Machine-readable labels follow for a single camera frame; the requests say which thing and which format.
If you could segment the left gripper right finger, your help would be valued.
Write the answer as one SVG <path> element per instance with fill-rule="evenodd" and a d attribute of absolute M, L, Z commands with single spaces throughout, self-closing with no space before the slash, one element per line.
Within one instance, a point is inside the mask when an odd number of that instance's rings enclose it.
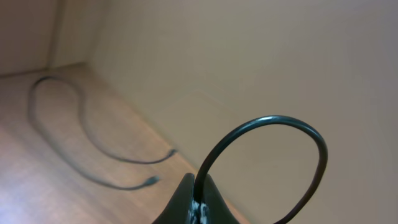
<path fill-rule="evenodd" d="M 209 224 L 239 224 L 238 220 L 229 210 L 217 189 L 212 177 L 206 176 L 203 188 L 203 202 L 206 205 L 205 216 Z"/>

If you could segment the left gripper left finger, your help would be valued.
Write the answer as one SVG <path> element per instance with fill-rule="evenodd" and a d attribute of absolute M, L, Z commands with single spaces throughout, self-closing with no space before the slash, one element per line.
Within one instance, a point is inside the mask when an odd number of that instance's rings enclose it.
<path fill-rule="evenodd" d="M 161 214 L 153 224 L 188 224 L 195 176 L 186 173 Z"/>

